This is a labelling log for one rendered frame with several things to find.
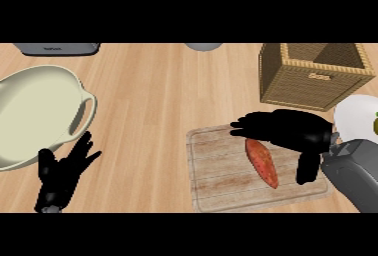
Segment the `dark grey appliance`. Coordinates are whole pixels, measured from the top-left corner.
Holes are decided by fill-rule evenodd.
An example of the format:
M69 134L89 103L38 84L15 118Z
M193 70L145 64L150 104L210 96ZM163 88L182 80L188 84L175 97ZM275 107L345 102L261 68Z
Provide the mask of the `dark grey appliance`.
M100 43L15 43L27 56L88 56L100 51Z

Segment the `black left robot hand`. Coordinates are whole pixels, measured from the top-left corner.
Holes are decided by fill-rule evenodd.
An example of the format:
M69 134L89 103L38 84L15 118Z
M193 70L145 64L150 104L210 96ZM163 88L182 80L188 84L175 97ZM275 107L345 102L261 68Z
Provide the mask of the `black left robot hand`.
M39 151L39 178L42 188L35 207L38 213L44 213L42 209L52 205L58 206L63 210L69 206L80 176L103 154L101 151L89 154L92 146L92 133L86 132L69 156L61 160L57 160L51 149L42 149Z

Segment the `orange sweet potato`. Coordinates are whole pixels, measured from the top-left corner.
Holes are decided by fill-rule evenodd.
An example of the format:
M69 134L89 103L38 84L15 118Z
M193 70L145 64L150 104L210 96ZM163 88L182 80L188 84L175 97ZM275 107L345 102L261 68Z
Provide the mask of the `orange sweet potato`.
M259 140L246 140L246 152L249 160L266 184L277 189L280 185L274 159L266 146Z

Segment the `cream handled serving dish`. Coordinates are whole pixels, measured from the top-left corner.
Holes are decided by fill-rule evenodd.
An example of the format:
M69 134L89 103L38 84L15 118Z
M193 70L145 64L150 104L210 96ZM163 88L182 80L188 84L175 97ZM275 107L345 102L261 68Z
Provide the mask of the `cream handled serving dish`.
M38 162L92 124L97 96L66 67L30 67L0 80L0 172Z

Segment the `grey round object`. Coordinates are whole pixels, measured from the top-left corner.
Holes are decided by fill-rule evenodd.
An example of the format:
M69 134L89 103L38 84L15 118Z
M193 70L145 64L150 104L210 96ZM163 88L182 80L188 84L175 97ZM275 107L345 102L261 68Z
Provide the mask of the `grey round object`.
M207 52L218 49L222 46L222 44L221 43L188 43L187 46L196 51Z

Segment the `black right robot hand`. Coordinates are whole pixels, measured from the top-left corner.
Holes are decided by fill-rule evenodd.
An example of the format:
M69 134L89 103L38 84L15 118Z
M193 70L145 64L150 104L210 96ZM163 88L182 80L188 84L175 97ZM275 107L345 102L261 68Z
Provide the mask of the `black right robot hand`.
M297 183L314 182L318 177L321 154L330 151L333 123L321 116L289 109L252 112L231 123L233 136L241 136L300 152Z

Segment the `pale wooden cutting board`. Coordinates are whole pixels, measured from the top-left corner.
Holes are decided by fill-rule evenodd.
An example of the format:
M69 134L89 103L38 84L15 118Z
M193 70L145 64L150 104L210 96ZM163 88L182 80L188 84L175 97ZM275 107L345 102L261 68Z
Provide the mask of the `pale wooden cutting board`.
M328 197L333 185L323 173L315 182L296 182L300 153L272 145L269 149L278 173L278 188L264 181L247 157L246 138L230 134L230 125L188 132L187 150L197 212L247 212Z

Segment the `brown wicker basket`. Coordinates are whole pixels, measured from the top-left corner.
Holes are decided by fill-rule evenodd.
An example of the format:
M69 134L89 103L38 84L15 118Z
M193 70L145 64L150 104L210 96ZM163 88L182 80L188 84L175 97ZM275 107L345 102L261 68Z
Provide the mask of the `brown wicker basket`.
M265 43L261 101L327 112L376 78L361 43Z

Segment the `white plate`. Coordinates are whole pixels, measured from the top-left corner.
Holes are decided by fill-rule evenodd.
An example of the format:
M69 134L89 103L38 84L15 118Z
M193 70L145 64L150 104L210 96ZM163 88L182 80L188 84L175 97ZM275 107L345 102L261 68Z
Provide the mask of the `white plate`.
M376 113L378 112L378 97L352 95L336 106L334 123L343 142L354 139L368 139L378 144L374 133Z

